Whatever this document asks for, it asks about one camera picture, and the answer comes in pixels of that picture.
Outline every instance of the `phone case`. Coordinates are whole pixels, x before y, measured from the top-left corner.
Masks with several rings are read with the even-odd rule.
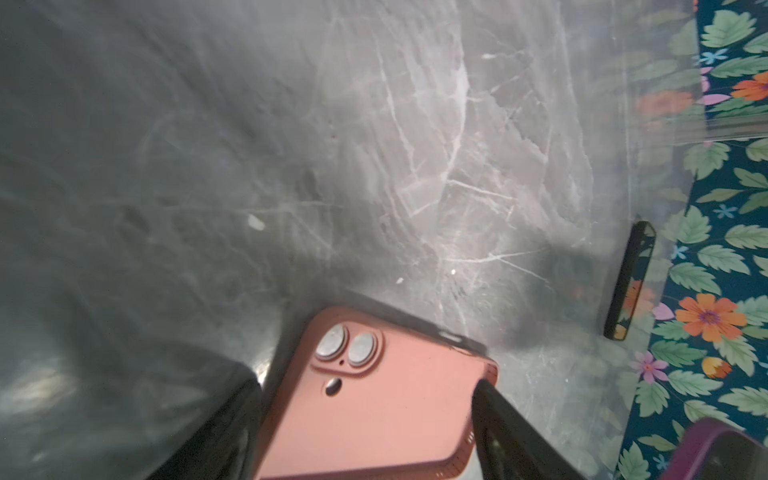
[[[339,324],[343,346],[319,358],[320,340]],[[364,333],[375,348],[354,366],[350,343]],[[458,476],[475,444],[472,392],[497,378],[490,359],[365,313],[326,309],[304,332],[264,419],[255,478]]]

